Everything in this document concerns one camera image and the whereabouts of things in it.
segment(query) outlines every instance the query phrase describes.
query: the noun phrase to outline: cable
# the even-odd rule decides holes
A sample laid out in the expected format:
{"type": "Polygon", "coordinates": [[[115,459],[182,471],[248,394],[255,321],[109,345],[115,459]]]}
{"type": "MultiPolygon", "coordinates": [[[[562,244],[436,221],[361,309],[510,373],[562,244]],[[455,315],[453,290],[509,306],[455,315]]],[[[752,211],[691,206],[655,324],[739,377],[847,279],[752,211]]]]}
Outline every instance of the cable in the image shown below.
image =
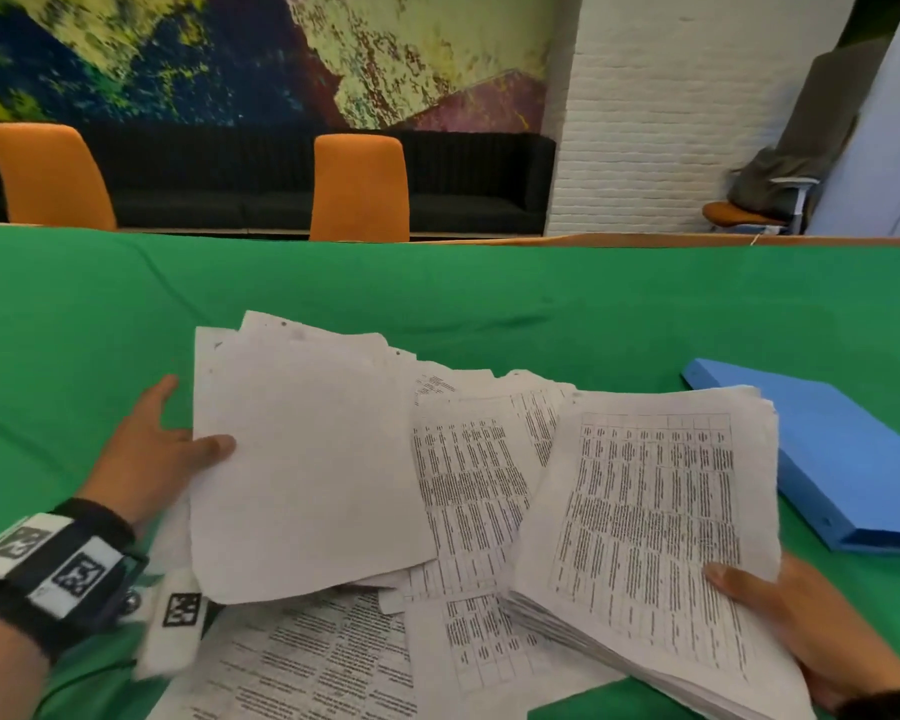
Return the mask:
{"type": "Polygon", "coordinates": [[[33,720],[37,720],[37,718],[40,717],[40,713],[44,708],[47,707],[47,703],[53,700],[62,690],[72,688],[74,685],[78,685],[84,680],[89,680],[91,677],[97,677],[97,675],[103,675],[108,672],[115,672],[118,669],[131,669],[135,666],[137,666],[136,659],[125,659],[123,661],[114,662],[113,664],[108,664],[105,667],[97,667],[95,670],[84,672],[82,675],[67,679],[65,682],[60,684],[60,686],[54,687],[46,695],[43,696],[43,699],[40,700],[40,703],[36,705],[36,710],[33,711],[33,720]]]}

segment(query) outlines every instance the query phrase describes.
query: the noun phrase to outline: blue binder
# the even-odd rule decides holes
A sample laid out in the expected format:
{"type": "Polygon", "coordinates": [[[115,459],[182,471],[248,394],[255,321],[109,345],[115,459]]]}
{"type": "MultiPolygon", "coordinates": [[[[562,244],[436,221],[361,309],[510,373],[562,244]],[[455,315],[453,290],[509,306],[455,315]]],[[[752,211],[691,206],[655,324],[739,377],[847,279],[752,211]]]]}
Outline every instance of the blue binder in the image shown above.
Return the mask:
{"type": "Polygon", "coordinates": [[[900,553],[900,435],[840,390],[696,359],[693,389],[759,388],[780,416],[777,487],[832,550],[900,553]]]}

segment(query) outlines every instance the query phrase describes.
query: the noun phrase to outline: black sofa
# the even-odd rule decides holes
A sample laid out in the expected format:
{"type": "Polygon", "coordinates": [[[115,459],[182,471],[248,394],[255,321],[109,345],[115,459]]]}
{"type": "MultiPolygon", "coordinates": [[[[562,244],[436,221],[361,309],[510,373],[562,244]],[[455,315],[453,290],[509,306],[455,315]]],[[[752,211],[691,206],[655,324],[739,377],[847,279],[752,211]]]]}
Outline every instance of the black sofa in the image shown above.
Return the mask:
{"type": "MultiPolygon", "coordinates": [[[[97,121],[77,127],[124,229],[310,229],[324,131],[97,121]]],[[[373,131],[400,140],[411,232],[543,232],[556,145],[539,134],[373,131]]],[[[6,220],[0,186],[0,221],[6,220]]]]}

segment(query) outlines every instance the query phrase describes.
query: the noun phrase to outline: black wrist strap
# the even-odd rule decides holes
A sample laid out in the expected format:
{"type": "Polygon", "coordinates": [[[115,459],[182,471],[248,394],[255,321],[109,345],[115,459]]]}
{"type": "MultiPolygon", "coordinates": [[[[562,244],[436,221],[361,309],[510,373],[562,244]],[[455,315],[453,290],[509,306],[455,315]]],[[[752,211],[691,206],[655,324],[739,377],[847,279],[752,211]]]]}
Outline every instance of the black wrist strap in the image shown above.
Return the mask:
{"type": "MultiPolygon", "coordinates": [[[[144,569],[147,558],[133,550],[135,535],[130,524],[97,503],[72,498],[57,506],[52,514],[72,522],[0,579],[0,621],[30,637],[55,663],[71,647],[113,626],[127,589],[144,569]],[[35,590],[68,567],[72,569],[80,561],[89,560],[91,573],[83,575],[92,576],[92,556],[86,556],[82,550],[94,539],[109,545],[123,559],[87,588],[64,618],[36,605],[35,590]]],[[[80,578],[84,569],[78,566],[74,570],[73,575],[80,578]]]]}
{"type": "Polygon", "coordinates": [[[837,720],[900,720],[900,690],[845,702],[837,720]]]}

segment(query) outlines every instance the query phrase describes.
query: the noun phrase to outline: table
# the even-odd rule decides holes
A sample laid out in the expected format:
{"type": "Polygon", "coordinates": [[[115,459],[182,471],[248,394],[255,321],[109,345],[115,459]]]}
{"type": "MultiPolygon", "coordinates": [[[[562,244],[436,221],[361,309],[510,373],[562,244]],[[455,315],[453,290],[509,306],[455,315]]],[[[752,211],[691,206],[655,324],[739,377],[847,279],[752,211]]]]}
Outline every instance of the table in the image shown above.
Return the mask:
{"type": "MultiPolygon", "coordinates": [[[[588,249],[239,241],[0,227],[0,530],[82,482],[145,386],[181,376],[166,423],[191,423],[193,329],[247,309],[380,331],[456,369],[529,369],[582,389],[682,389],[695,357],[829,381],[900,432],[900,247],[588,249]]],[[[831,554],[781,505],[783,542],[900,651],[900,557],[831,554]]],[[[98,637],[53,683],[132,653],[98,637]]],[[[126,671],[45,717],[142,720],[165,687],[126,671]]],[[[676,718],[633,680],[532,713],[676,718]]]]}

